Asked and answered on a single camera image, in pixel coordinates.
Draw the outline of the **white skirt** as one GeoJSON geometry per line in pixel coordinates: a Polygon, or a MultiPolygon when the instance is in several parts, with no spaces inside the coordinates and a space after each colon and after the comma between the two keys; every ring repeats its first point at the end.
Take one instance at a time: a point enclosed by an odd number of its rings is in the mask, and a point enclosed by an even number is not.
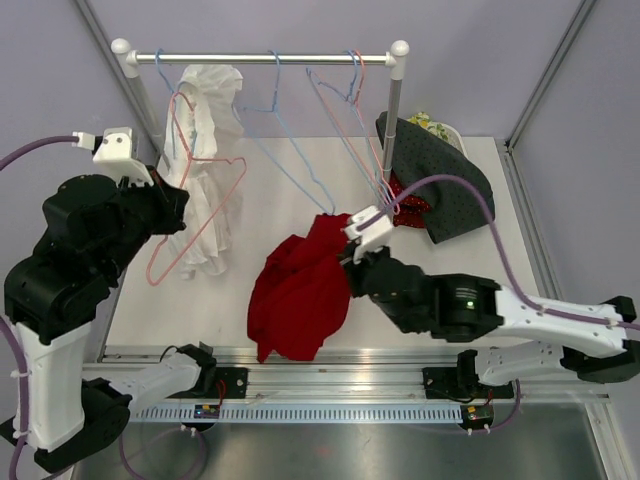
{"type": "Polygon", "coordinates": [[[238,212],[244,164],[232,154],[243,135],[233,102],[242,74],[231,65],[189,65],[169,100],[164,153],[166,180],[189,193],[186,228],[168,239],[183,279],[220,275],[232,247],[229,218],[238,212]]]}

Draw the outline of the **red polka dot skirt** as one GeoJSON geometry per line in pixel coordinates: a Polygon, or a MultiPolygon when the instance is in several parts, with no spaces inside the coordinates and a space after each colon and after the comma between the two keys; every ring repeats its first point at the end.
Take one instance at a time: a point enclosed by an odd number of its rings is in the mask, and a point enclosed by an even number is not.
{"type": "Polygon", "coordinates": [[[425,218],[432,210],[431,205],[424,199],[410,195],[402,200],[393,215],[393,224],[414,229],[425,229],[425,218]]]}

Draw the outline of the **plain red skirt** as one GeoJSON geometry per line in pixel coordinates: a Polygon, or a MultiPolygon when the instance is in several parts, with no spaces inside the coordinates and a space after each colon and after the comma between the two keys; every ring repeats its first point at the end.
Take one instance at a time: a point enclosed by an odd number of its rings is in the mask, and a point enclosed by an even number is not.
{"type": "Polygon", "coordinates": [[[290,235],[267,257],[250,297],[247,335],[257,360],[315,358],[344,324],[351,293],[338,255],[349,215],[320,214],[306,236],[290,235]]]}

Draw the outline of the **dark grey dotted skirt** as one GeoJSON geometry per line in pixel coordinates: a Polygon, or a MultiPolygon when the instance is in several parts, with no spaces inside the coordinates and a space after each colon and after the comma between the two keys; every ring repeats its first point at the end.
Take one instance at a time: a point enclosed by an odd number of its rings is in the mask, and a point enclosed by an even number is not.
{"type": "Polygon", "coordinates": [[[463,179],[487,207],[482,208],[476,195],[456,181],[439,180],[416,189],[410,195],[424,199],[432,207],[424,230],[433,243],[452,240],[495,222],[494,192],[482,170],[448,142],[407,120],[397,120],[390,178],[394,194],[437,175],[463,179]]]}

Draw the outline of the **lemon print skirt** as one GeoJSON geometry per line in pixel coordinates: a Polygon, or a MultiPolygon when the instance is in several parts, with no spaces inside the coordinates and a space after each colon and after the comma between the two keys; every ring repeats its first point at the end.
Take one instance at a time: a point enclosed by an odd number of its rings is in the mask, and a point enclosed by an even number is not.
{"type": "Polygon", "coordinates": [[[420,126],[422,129],[428,131],[429,133],[435,135],[443,141],[449,141],[447,128],[442,123],[432,120],[430,115],[426,112],[415,113],[410,116],[407,121],[414,125],[420,126]]]}

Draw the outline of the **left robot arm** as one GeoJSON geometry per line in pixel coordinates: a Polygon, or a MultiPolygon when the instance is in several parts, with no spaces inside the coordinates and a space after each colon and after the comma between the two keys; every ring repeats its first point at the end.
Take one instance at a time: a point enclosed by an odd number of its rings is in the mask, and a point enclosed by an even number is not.
{"type": "Polygon", "coordinates": [[[126,379],[82,376],[98,305],[151,237],[184,229],[188,199],[157,173],[141,185],[93,174],[67,180],[43,203],[46,230],[4,282],[4,328],[20,357],[19,407],[1,432],[31,447],[45,471],[105,449],[134,413],[215,389],[215,358],[192,344],[126,379]]]}

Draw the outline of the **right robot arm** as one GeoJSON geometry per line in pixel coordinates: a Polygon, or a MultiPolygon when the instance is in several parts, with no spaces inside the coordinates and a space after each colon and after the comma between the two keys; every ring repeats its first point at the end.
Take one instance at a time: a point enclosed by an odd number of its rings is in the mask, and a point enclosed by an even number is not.
{"type": "Polygon", "coordinates": [[[425,369],[425,395],[460,402],[510,398],[522,378],[570,371],[590,383],[628,381],[639,373],[639,343],[627,330],[636,318],[630,298],[598,305],[548,299],[522,301],[511,287],[468,274],[428,275],[393,258],[387,247],[361,258],[339,257],[351,294],[366,297],[404,334],[447,343],[516,337],[521,344],[464,350],[456,364],[425,369]]]}

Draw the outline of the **white clothes rack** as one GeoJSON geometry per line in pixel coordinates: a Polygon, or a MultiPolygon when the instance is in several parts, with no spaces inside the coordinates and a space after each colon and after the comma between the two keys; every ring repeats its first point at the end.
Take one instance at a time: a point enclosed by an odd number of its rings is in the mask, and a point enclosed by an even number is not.
{"type": "Polygon", "coordinates": [[[281,117],[279,107],[279,90],[281,69],[287,65],[304,66],[306,68],[307,78],[311,81],[313,88],[319,86],[329,87],[329,84],[321,80],[314,74],[312,68],[319,65],[340,66],[351,65],[354,68],[354,77],[350,83],[349,90],[346,94],[339,94],[339,97],[349,105],[352,113],[356,116],[360,124],[363,124],[362,116],[359,113],[359,91],[360,85],[364,82],[365,67],[383,66],[390,70],[390,91],[388,96],[387,124],[383,136],[383,157],[379,172],[372,176],[369,184],[372,189],[381,188],[382,191],[377,197],[382,201],[391,199],[391,189],[384,183],[387,181],[391,171],[391,161],[394,152],[396,126],[399,112],[399,102],[401,98],[402,82],[405,76],[406,64],[410,52],[409,44],[404,40],[395,41],[390,50],[383,55],[360,55],[359,53],[349,50],[341,54],[283,54],[280,55],[274,51],[267,53],[245,53],[245,54],[168,54],[161,50],[154,54],[140,53],[133,49],[130,43],[122,38],[115,39],[111,42],[111,52],[114,54],[116,61],[124,74],[125,78],[130,81],[134,98],[141,101],[148,99],[147,90],[140,79],[139,67],[143,64],[153,64],[157,69],[162,65],[271,65],[276,68],[275,83],[273,89],[272,103],[268,108],[243,107],[243,112],[254,112],[264,115],[273,116],[279,123],[281,129],[286,134],[289,144],[303,162],[310,181],[319,188],[328,203],[323,204],[308,191],[303,184],[286,170],[285,166],[278,161],[273,152],[267,149],[264,140],[257,137],[255,132],[247,129],[245,133],[247,138],[261,152],[262,157],[269,160],[272,165],[285,176],[289,182],[295,186],[297,191],[301,192],[309,201],[311,201],[317,209],[326,214],[335,214],[337,212],[336,202],[331,196],[330,191],[319,177],[315,175],[309,158],[301,150],[297,140],[291,135],[291,131],[281,117]]]}

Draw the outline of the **white perforated basket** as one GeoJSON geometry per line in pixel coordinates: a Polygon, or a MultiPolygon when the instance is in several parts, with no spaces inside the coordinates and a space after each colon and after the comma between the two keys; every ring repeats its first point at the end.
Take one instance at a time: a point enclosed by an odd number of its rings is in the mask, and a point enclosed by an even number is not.
{"type": "Polygon", "coordinates": [[[459,132],[448,124],[442,123],[442,127],[447,134],[447,142],[459,150],[464,156],[467,156],[467,150],[459,132]]]}

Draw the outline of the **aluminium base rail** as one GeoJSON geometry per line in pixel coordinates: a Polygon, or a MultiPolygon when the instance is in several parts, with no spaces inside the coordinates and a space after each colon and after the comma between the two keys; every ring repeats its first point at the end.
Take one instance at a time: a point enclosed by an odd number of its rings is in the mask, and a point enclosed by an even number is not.
{"type": "MultiPolygon", "coordinates": [[[[87,379],[111,379],[158,361],[163,347],[107,347],[99,360],[85,361],[87,379]]],[[[252,348],[213,347],[221,367],[248,369],[246,400],[257,403],[417,403],[425,401],[422,369],[454,366],[451,349],[329,349],[313,362],[271,356],[261,364],[252,348]]],[[[607,387],[558,372],[520,379],[529,403],[608,403],[607,387]]]]}

